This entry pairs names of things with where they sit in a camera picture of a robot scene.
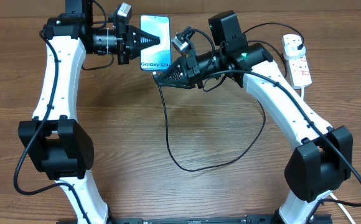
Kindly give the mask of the blue Galaxy smartphone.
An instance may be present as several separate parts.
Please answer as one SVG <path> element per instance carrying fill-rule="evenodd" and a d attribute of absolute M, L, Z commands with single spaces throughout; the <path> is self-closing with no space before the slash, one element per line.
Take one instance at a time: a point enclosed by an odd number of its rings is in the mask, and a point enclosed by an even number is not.
<path fill-rule="evenodd" d="M 154 45 L 143 49 L 140 55 L 140 69 L 145 71 L 164 71 L 172 62 L 171 53 L 171 28 L 167 16 L 141 15 L 140 29 L 155 37 L 159 42 L 154 42 L 150 37 L 142 37 L 142 43 Z"/>

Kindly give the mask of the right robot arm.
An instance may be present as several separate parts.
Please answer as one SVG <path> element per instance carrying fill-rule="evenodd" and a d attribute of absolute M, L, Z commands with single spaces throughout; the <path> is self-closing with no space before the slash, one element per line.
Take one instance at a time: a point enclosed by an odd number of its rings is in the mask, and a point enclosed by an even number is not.
<path fill-rule="evenodd" d="M 261 104 L 286 136 L 292 155 L 284 170 L 286 201 L 272 215 L 247 215 L 247 223 L 330 223 L 317 209 L 351 176 L 353 137 L 315 113 L 282 76 L 272 55 L 259 43 L 249 45 L 235 12 L 209 19 L 215 48 L 195 51 L 190 27 L 173 38 L 180 57 L 161 74 L 159 87 L 202 88 L 211 78 L 232 78 Z"/>

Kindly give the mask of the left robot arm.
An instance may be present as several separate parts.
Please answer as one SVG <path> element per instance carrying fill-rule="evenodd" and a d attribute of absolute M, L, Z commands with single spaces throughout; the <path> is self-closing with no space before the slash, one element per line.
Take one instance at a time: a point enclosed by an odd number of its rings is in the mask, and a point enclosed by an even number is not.
<path fill-rule="evenodd" d="M 22 156 L 65 192 L 77 223 L 113 223 L 91 172 L 93 141 L 77 119 L 80 73 L 88 54 L 109 55 L 124 65 L 160 40 L 129 23 L 129 4 L 120 4 L 101 22 L 93 19 L 94 6 L 96 1 L 67 1 L 65 12 L 40 31 L 47 49 L 44 82 L 32 118 L 20 122 L 18 135 Z"/>

